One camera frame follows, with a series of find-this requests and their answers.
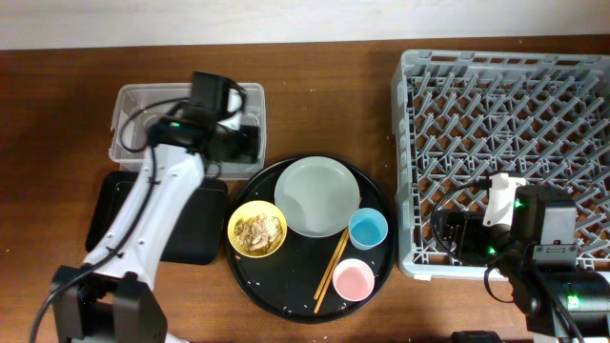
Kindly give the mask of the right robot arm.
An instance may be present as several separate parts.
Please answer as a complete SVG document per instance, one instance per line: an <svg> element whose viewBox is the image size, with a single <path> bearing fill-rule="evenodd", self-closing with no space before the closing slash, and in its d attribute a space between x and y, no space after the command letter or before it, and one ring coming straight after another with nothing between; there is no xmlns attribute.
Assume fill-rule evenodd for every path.
<svg viewBox="0 0 610 343"><path fill-rule="evenodd" d="M430 224L437 245L463 264L506 277L511 303L540 341L607 341L609 282L577 265L577 207L570 194L540 185L488 194L508 213L487 219L436 204Z"/></svg>

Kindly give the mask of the yellow bowl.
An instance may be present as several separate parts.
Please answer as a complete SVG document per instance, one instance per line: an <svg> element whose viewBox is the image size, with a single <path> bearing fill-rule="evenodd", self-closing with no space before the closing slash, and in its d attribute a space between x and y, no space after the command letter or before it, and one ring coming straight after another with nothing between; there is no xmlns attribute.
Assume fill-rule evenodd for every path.
<svg viewBox="0 0 610 343"><path fill-rule="evenodd" d="M227 228L231 246L240 254L263 258L283 244L288 233L286 219L274 204L255 200L242 204L232 214Z"/></svg>

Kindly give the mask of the food scraps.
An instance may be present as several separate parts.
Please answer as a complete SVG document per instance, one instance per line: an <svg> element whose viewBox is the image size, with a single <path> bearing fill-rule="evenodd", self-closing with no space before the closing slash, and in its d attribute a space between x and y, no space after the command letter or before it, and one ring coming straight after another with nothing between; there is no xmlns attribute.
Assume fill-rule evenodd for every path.
<svg viewBox="0 0 610 343"><path fill-rule="evenodd" d="M279 219L265 213L239 219L234 235L245 252L262 255L271 251L283 235Z"/></svg>

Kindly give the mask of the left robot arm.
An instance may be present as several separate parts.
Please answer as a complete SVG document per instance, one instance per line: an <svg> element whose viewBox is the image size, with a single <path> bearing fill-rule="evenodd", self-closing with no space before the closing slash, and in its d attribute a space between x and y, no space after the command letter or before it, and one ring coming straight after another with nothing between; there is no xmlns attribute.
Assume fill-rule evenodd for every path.
<svg viewBox="0 0 610 343"><path fill-rule="evenodd" d="M31 341L48 309L61 342L176 341L153 294L158 265L207 161L241 154L246 102L237 82L201 71L189 96L168 100L170 110L146 130L144 162L125 202L80 267L58 268Z"/></svg>

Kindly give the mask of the pink cup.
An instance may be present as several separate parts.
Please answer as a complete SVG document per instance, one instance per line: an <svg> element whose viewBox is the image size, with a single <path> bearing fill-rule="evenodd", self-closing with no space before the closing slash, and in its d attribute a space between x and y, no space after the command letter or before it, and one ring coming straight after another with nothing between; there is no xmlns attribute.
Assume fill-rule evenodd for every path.
<svg viewBox="0 0 610 343"><path fill-rule="evenodd" d="M345 259L335 268L333 286L341 298L361 301L373 292L375 275L365 262L355 258Z"/></svg>

